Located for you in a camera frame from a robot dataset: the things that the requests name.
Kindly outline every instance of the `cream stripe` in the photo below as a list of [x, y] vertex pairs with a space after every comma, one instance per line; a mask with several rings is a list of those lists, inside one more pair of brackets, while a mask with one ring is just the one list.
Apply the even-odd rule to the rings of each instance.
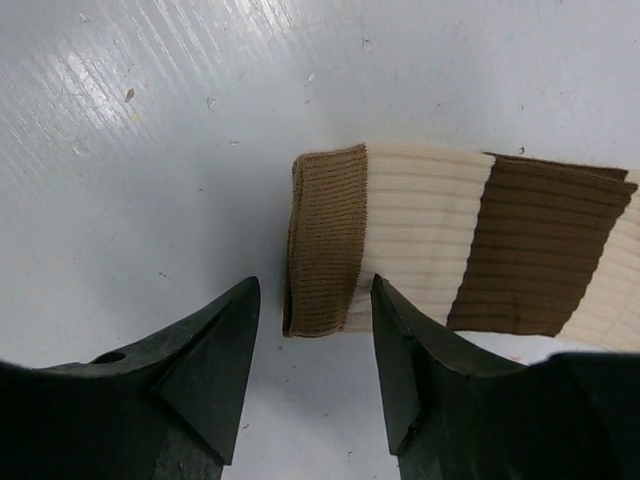
[[[629, 172], [627, 181], [640, 183], [640, 171]], [[640, 350], [640, 191], [611, 230], [585, 296], [558, 338]]]
[[444, 325], [467, 267], [495, 159], [389, 145], [367, 145], [367, 152], [367, 234], [344, 330], [371, 330], [374, 273]]

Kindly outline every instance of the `striped cloth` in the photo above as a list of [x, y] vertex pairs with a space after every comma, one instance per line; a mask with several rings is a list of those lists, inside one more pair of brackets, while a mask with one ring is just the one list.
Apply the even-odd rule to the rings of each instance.
[[293, 170], [285, 335], [370, 331], [379, 273], [453, 330], [640, 350], [640, 172], [389, 145]]

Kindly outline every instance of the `black robotic claw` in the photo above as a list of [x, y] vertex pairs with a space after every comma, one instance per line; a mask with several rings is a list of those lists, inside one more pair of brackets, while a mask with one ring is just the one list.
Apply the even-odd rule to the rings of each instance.
[[640, 355], [525, 367], [371, 292], [389, 449], [403, 480], [640, 478]]
[[2, 479], [219, 479], [231, 463], [260, 309], [247, 278], [89, 364], [0, 363]]

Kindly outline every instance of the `beige stripe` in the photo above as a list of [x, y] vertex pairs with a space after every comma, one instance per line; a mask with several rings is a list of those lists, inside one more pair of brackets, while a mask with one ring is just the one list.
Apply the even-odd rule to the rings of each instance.
[[342, 330], [360, 274], [365, 146], [302, 155], [293, 174], [283, 333], [320, 337]]
[[[627, 181], [640, 183], [640, 171]], [[611, 230], [585, 296], [558, 337], [640, 351], [640, 192]]]
[[344, 330], [371, 330], [374, 273], [444, 324], [466, 269], [494, 158], [390, 145], [367, 145], [367, 152], [362, 273]]

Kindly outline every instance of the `brown stripe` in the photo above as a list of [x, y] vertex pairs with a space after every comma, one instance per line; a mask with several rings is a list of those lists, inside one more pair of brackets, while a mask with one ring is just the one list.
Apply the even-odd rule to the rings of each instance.
[[637, 188], [626, 175], [497, 155], [447, 326], [558, 334]]
[[320, 337], [342, 330], [360, 274], [366, 224], [364, 145], [295, 161], [285, 336]]

